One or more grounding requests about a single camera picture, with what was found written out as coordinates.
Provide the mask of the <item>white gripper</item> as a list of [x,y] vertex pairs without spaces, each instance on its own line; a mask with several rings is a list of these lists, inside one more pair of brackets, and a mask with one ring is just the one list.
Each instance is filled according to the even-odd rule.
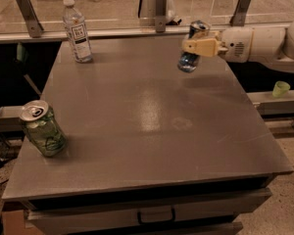
[[210,30],[205,38],[184,39],[182,50],[204,57],[220,54],[227,62],[245,63],[249,58],[252,36],[253,30],[249,27],[231,27],[222,35],[218,30]]

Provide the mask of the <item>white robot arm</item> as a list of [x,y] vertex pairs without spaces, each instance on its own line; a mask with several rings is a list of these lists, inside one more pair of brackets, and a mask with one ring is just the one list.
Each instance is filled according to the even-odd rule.
[[190,25],[177,63],[193,72],[201,57],[219,56],[229,63],[254,62],[274,71],[294,73],[294,21],[288,26],[232,26],[211,30],[202,21]]

